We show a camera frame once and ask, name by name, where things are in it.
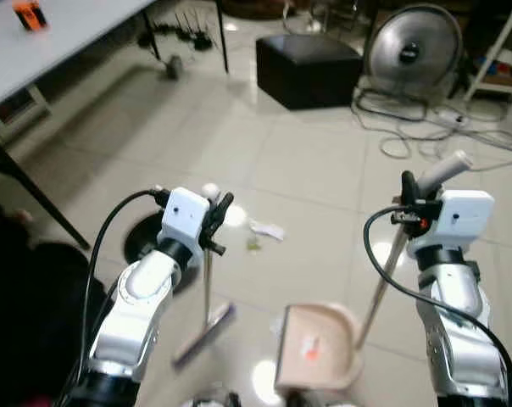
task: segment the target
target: dustpan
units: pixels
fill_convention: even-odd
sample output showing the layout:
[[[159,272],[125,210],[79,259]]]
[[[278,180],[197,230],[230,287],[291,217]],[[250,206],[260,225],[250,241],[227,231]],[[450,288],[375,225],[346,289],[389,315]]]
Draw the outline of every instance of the dustpan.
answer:
[[[362,370],[360,324],[340,304],[293,304],[286,309],[275,390],[343,390]]]

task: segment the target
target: white tile floor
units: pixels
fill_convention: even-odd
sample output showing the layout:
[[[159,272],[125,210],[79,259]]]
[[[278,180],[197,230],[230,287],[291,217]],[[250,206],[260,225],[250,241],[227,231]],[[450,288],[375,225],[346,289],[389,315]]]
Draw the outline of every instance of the white tile floor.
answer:
[[[200,7],[212,11],[210,4]],[[408,160],[385,157],[378,149],[381,135],[362,130],[349,109],[284,109],[258,89],[253,49],[257,37],[281,32],[280,23],[228,20],[239,29],[227,34],[229,77],[218,52],[192,54],[174,39],[160,39],[160,47],[185,59],[186,74],[178,82],[166,81],[142,50],[123,47],[66,92],[53,105],[53,114],[10,148],[90,239],[121,198],[156,183],[198,190],[215,181],[233,191],[251,217],[286,229],[283,243],[263,238],[261,250],[248,252],[247,230],[223,228],[217,240],[228,251],[215,262],[213,301],[233,300],[237,320],[184,371],[174,371],[171,355],[200,324],[201,284],[176,298],[162,320],[141,406],[176,406],[213,382],[237,390],[247,407],[279,403],[271,393],[272,375],[262,381],[253,372],[258,363],[275,360],[274,327],[285,305],[337,301],[363,319],[377,278],[361,244],[361,227],[367,214],[388,205],[398,192],[402,170],[419,174],[430,164],[416,151]],[[453,144],[480,164],[511,158],[469,140]],[[481,266],[494,329],[512,353],[512,167],[464,174],[450,185],[482,187],[497,200],[488,231],[470,256]],[[0,177],[0,202],[33,213],[40,236],[69,241],[5,177]],[[142,200],[114,223],[99,264],[105,282],[124,267],[127,230],[154,209]],[[373,238],[385,243],[392,234],[393,228],[382,222]],[[413,262],[405,259],[397,276],[414,287]],[[363,374],[348,392],[354,403],[436,404],[424,331],[410,299],[388,293],[364,357]]]

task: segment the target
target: table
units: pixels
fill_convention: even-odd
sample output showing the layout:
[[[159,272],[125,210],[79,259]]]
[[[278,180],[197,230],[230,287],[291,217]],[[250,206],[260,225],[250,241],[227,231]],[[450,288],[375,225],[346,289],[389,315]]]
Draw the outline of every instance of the table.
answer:
[[[155,57],[161,60],[151,23],[145,13],[145,8],[153,1],[41,0],[40,7],[48,28],[28,32],[15,15],[12,2],[0,0],[0,103],[137,13],[142,13],[152,37]],[[227,72],[221,0],[215,1]],[[0,172],[20,182],[83,248],[90,248],[85,238],[11,159],[1,144]]]

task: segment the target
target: table leg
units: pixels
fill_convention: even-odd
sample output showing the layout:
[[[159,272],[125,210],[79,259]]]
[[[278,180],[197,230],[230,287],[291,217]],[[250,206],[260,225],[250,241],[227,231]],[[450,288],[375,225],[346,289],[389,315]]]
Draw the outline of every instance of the table leg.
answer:
[[[82,248],[90,248],[90,244],[62,215],[54,203],[42,192],[30,177],[14,162],[0,145],[0,172],[6,176],[12,176],[36,199],[36,201],[81,245]]]
[[[222,0],[214,0],[216,3],[216,13],[219,18],[219,28],[220,28],[220,42],[222,44],[222,57],[224,58],[224,70],[226,74],[230,73],[230,68],[228,67],[228,53],[225,47],[225,38],[224,38],[224,23],[222,21]]]
[[[153,27],[151,26],[151,21],[148,19],[148,15],[145,10],[143,10],[141,12],[141,14],[143,16],[143,21],[145,21],[145,28],[147,29],[147,33],[151,39],[151,46],[153,47],[154,57],[158,61],[161,61],[162,57],[160,57],[160,51],[158,50],[158,46],[156,45],[156,36],[154,36],[154,31],[153,31]]]

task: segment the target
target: black cube stool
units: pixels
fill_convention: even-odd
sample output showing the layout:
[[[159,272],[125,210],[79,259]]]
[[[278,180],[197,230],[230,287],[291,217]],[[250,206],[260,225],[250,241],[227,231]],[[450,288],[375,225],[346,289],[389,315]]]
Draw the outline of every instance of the black cube stool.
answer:
[[[348,45],[324,36],[268,36],[256,41],[258,86],[288,109],[345,106],[362,70]]]

